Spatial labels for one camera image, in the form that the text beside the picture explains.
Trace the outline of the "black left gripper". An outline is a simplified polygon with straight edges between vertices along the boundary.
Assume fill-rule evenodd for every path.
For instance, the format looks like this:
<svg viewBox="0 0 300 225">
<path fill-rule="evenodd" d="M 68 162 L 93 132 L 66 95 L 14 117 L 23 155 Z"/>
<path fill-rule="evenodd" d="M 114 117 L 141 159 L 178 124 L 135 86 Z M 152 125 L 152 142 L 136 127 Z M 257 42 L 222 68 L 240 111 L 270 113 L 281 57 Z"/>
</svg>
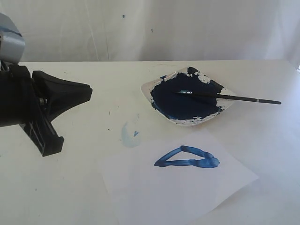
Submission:
<svg viewBox="0 0 300 225">
<path fill-rule="evenodd" d="M 34 98 L 30 72 L 26 66 L 10 65 L 0 72 L 0 126 L 20 124 L 43 157 L 60 153 L 64 138 L 58 136 L 51 122 L 65 111 L 90 101 L 88 84 L 71 82 L 33 71 L 34 87 L 42 106 Z"/>
</svg>

